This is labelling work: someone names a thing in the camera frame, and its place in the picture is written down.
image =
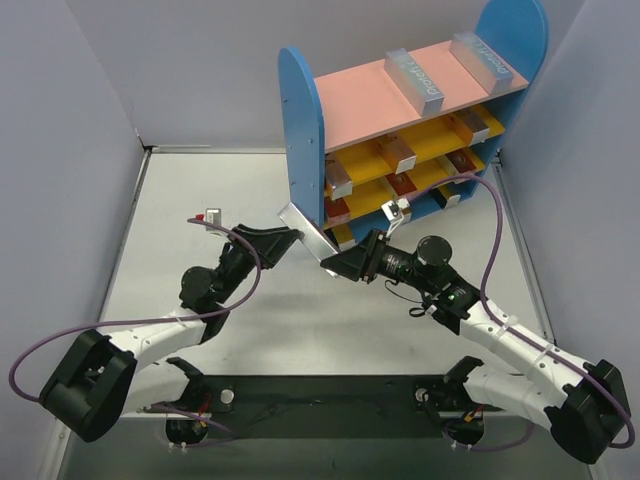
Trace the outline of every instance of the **shelf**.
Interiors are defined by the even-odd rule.
[[[378,180],[373,180],[355,187],[353,193],[344,197],[344,200],[351,212],[351,219],[355,219],[379,210],[383,203],[392,198],[391,193]]]
[[[431,118],[527,87],[528,82],[511,67],[515,75],[511,89],[488,95],[449,53],[450,43],[410,52],[445,95],[440,112]],[[386,74],[384,60],[318,77],[315,84],[324,115],[327,153],[427,120]]]
[[[482,105],[472,109],[489,127],[489,138],[504,133],[504,127]],[[451,130],[441,118],[433,118],[411,127],[403,128],[398,134],[416,153],[416,164],[431,160],[454,150],[464,148],[466,144]],[[375,140],[352,145],[335,152],[354,186],[362,185],[376,178],[389,175],[391,169],[378,154]]]

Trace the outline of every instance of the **blue side panel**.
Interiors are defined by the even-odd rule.
[[[539,0],[491,0],[482,11],[475,33],[529,83],[533,82],[549,45],[549,21]],[[508,131],[528,90],[490,100],[484,105]],[[503,137],[500,135],[472,147],[487,168]],[[473,195],[477,187],[477,182],[466,182],[461,188],[465,195]]]
[[[280,50],[278,77],[291,201],[322,225],[324,119],[318,90],[309,66],[294,47]]]
[[[351,220],[349,222],[349,228],[351,229],[353,238],[355,238],[356,242],[359,242],[367,236],[372,228],[387,231],[389,228],[389,220],[384,216],[382,210],[376,210],[369,215]]]
[[[539,0],[491,0],[476,35],[532,82],[547,55],[549,21]]]
[[[455,193],[459,194],[460,201],[463,202],[471,198],[473,191],[475,191],[475,186],[470,187],[470,183],[471,182],[464,182],[464,183],[458,183],[458,184],[450,183],[449,188],[453,190]]]
[[[411,221],[431,215],[442,210],[438,202],[428,193],[420,197],[415,202],[411,202]]]

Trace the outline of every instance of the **white wall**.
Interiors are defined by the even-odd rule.
[[[64,0],[0,4],[0,367],[95,320],[142,149]],[[27,361],[38,394],[68,342]],[[53,419],[0,382],[0,478],[34,479]]]
[[[587,0],[504,147],[508,184],[558,341],[616,364],[636,415],[638,18],[636,0]],[[638,478],[638,452],[609,451],[612,478]]]
[[[314,75],[472,29],[486,0],[67,0],[146,145],[279,146],[278,51]],[[551,51],[584,0],[543,0]]]

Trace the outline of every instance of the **pink shelf board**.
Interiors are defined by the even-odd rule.
[[[511,88],[488,95],[449,53],[450,44],[443,42],[411,52],[445,95],[440,112],[430,117],[417,114],[384,71],[384,60],[316,78],[324,115],[325,150],[332,152],[527,87],[525,78],[510,67],[515,72]]]

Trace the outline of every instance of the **purple cable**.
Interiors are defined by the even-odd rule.
[[[495,447],[478,447],[476,445],[469,448],[469,445],[464,443],[460,443],[457,440],[453,439],[449,434],[447,425],[445,424],[444,434],[449,440],[456,442],[456,447],[458,445],[462,446],[465,450],[469,452],[475,453],[496,453],[496,452],[504,452],[505,450],[509,450],[511,448],[519,447],[520,445],[524,445],[529,441],[531,437],[533,437],[533,433],[535,432],[535,425],[531,422],[527,422],[527,429],[524,432],[524,435],[519,440],[514,440],[510,443],[505,443],[504,445],[496,445]]]
[[[196,444],[192,444],[192,445],[187,445],[187,448],[203,448],[203,447],[211,447],[214,445],[220,445],[221,443],[228,443],[228,442],[232,442],[233,440],[237,439],[237,436],[235,434],[235,432],[233,430],[231,430],[229,427],[226,427],[224,425],[222,425],[221,423],[218,422],[214,422],[213,420],[203,417],[201,415],[196,415],[195,413],[191,413],[191,412],[187,412],[187,411],[183,411],[183,410],[178,410],[177,408],[173,408],[169,405],[163,404],[163,403],[156,403],[154,405],[151,406],[151,408],[155,409],[155,410],[160,410],[161,412],[165,412],[165,413],[173,413],[176,415],[182,415],[184,417],[188,417],[191,418],[193,420],[197,420],[199,422],[204,422],[207,425],[214,427],[218,430],[222,430],[223,432],[228,433],[230,436],[228,438],[216,438],[216,439],[211,439],[211,440],[206,440],[204,442],[200,442],[200,443],[196,443]]]
[[[478,176],[476,176],[474,174],[471,174],[471,173],[462,173],[460,175],[454,175],[453,177],[445,178],[444,180],[440,180],[440,181],[434,183],[433,185],[427,187],[425,190],[420,192],[420,194],[418,194],[414,198],[414,201],[417,200],[418,198],[420,198],[422,195],[426,194],[428,191],[430,191],[430,190],[432,190],[432,189],[434,189],[434,188],[436,188],[436,187],[438,187],[440,185],[443,185],[445,183],[449,183],[452,180],[475,180],[475,181],[481,183],[482,185],[484,185],[487,188],[487,190],[489,190],[489,192],[491,193],[491,196],[493,197],[493,201],[496,204],[496,214],[497,214],[497,217],[498,217],[497,218],[497,226],[496,226],[496,238],[495,238],[495,240],[493,242],[493,248],[491,249],[491,255],[489,256],[489,261],[487,262],[487,267],[485,268],[484,274],[482,275],[482,281],[480,282],[480,301],[482,302],[482,306],[483,306],[485,312],[487,313],[487,315],[489,316],[489,318],[491,318],[491,320],[493,320],[496,324],[498,324],[498,326],[504,327],[505,326],[505,322],[500,320],[491,311],[491,308],[489,307],[489,304],[487,303],[487,300],[488,300],[488,298],[487,298],[487,282],[489,281],[489,275],[491,274],[491,270],[493,269],[493,264],[496,261],[496,256],[498,255],[498,249],[500,248],[500,240],[502,238],[502,226],[503,226],[502,203],[500,202],[500,194],[498,193],[498,191],[495,189],[495,187],[493,185],[491,185],[484,178],[478,177]],[[511,328],[510,326],[506,326],[506,329],[509,332],[511,332],[516,338],[518,338],[518,339],[522,340],[523,342],[525,342],[527,345],[535,348],[536,350],[538,350],[540,352],[544,352],[544,350],[545,350],[544,347],[541,346],[541,345],[538,345],[538,343],[535,340],[532,340],[531,338],[529,338],[526,335],[520,333],[519,331]],[[611,395],[607,391],[606,388],[604,388],[602,385],[600,385],[600,383],[598,383],[586,371],[582,370],[579,367],[576,367],[575,365],[573,365],[568,360],[565,360],[560,355],[557,355],[553,351],[547,352],[547,355],[549,355],[549,357],[551,357],[552,359],[554,359],[558,363],[561,363],[562,365],[567,367],[572,372],[577,373],[578,375],[580,375],[587,382],[589,382],[604,398],[607,399],[607,401],[615,409],[615,411],[618,414],[618,416],[624,422],[625,426],[627,427],[627,431],[629,433],[629,438],[625,442],[623,442],[623,443],[612,443],[609,446],[611,448],[618,448],[618,449],[631,448],[633,446],[633,444],[635,443],[635,441],[636,441],[636,431],[635,431],[635,428],[633,426],[633,423],[631,422],[631,416],[629,414],[627,414],[627,412],[624,410],[622,405],[620,405],[620,403],[613,397],[613,395]]]
[[[20,364],[29,355],[31,355],[33,352],[35,352],[39,348],[43,347],[47,343],[50,343],[50,342],[52,342],[54,340],[57,340],[60,337],[64,337],[65,335],[71,335],[72,333],[82,332],[82,331],[85,331],[85,330],[91,330],[92,328],[126,327],[126,326],[129,326],[129,325],[154,325],[154,324],[160,324],[160,323],[192,322],[192,321],[195,321],[195,320],[204,320],[204,319],[207,319],[207,318],[217,317],[217,316],[222,315],[224,313],[230,312],[231,310],[235,310],[240,305],[242,305],[247,300],[249,300],[249,298],[254,294],[254,292],[258,288],[258,284],[260,283],[260,277],[262,275],[262,267],[261,267],[261,263],[260,263],[260,257],[258,256],[258,252],[256,251],[256,249],[253,248],[253,246],[249,242],[247,242],[244,238],[242,238],[240,235],[238,235],[237,233],[235,233],[235,232],[233,232],[233,231],[231,231],[231,230],[229,230],[229,229],[227,229],[225,227],[221,227],[220,225],[214,225],[213,223],[205,222],[204,220],[198,220],[196,218],[190,218],[190,219],[187,220],[187,222],[188,223],[192,223],[194,225],[203,225],[205,227],[209,227],[209,228],[213,228],[215,230],[219,230],[222,233],[225,233],[229,237],[233,238],[234,240],[237,240],[238,242],[240,242],[240,244],[242,244],[243,247],[245,247],[247,250],[249,250],[249,253],[251,253],[251,256],[253,257],[253,259],[256,262],[256,278],[253,281],[253,285],[251,285],[251,288],[249,289],[249,291],[247,292],[247,294],[244,297],[242,297],[240,300],[238,300],[233,305],[230,305],[229,307],[225,307],[225,308],[222,308],[222,309],[217,310],[215,312],[205,313],[205,314],[202,314],[202,315],[186,315],[184,317],[177,317],[177,318],[176,317],[173,317],[173,318],[158,317],[158,318],[146,318],[146,319],[140,319],[140,320],[124,320],[124,321],[115,321],[114,320],[114,321],[108,321],[108,322],[92,323],[92,324],[89,324],[89,325],[82,325],[82,326],[79,326],[79,327],[67,328],[66,330],[62,330],[60,332],[54,333],[52,335],[49,335],[46,338],[43,338],[39,342],[37,342],[37,343],[33,344],[32,346],[30,346],[29,348],[27,348],[24,352],[22,352],[18,356],[16,361],[13,362],[13,365],[11,365],[11,368],[9,369],[9,386],[11,387],[11,390],[13,390],[16,393],[16,395],[24,398],[25,400],[28,400],[30,402],[37,402],[38,401],[38,397],[36,397],[35,395],[28,394],[27,392],[25,392],[24,390],[22,390],[18,386],[18,384],[16,383],[16,371],[18,370],[18,367],[20,366]]]

